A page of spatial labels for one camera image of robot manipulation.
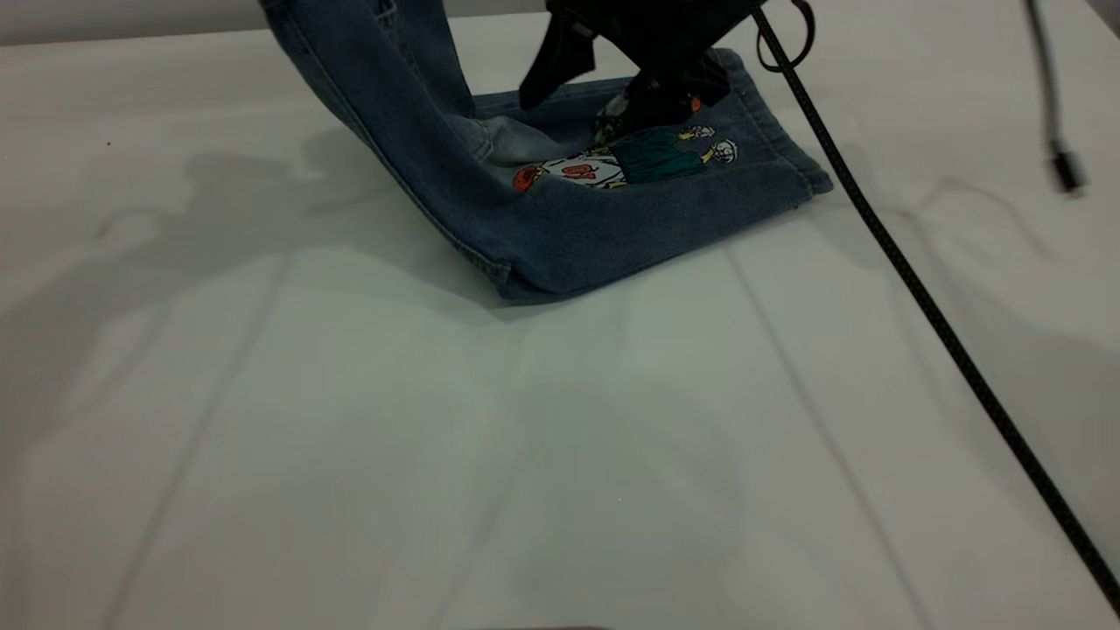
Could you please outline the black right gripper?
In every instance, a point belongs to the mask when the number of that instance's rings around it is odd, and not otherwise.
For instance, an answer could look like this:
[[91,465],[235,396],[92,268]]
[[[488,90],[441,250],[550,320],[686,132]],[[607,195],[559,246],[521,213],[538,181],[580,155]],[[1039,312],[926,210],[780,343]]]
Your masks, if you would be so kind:
[[[612,143],[655,127],[685,123],[731,92],[727,71],[704,52],[743,24],[757,1],[548,1],[551,13],[535,61],[519,86],[532,110],[596,68],[592,40],[612,41],[641,68],[683,70],[665,77],[640,71],[595,115],[595,143]],[[700,59],[692,61],[700,53]]]

